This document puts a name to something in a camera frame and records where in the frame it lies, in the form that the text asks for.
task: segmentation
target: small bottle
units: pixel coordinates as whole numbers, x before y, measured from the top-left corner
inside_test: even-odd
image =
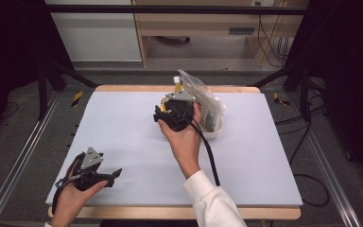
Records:
[[[173,81],[175,82],[175,92],[181,92],[182,91],[181,78],[174,77]]]

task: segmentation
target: hand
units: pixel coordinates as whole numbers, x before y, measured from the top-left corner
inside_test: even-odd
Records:
[[[194,119],[199,124],[201,111],[198,103],[194,103]],[[199,145],[201,137],[190,125],[182,131],[172,131],[163,120],[158,120],[161,132],[169,141],[173,156],[181,168],[185,179],[200,170],[199,167]]]
[[[79,191],[72,183],[66,185],[60,193],[55,215],[50,223],[51,226],[69,226],[78,216],[84,204],[107,183],[108,181],[96,183],[85,191]]]

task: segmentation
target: plastic bag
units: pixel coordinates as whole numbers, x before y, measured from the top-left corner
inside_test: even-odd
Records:
[[[193,95],[201,104],[202,119],[200,125],[208,132],[219,131],[222,125],[222,116],[226,110],[225,104],[201,80],[181,69],[178,72],[180,73],[182,88]]]

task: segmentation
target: white cabinet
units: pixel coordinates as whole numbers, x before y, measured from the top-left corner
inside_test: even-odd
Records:
[[[130,0],[45,0],[46,4],[130,5]],[[131,13],[52,13],[72,61],[141,61]]]

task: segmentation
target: white sleeve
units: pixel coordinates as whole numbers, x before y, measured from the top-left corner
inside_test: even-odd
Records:
[[[199,227],[247,226],[232,198],[208,179],[203,170],[193,174],[183,185],[193,202]]]

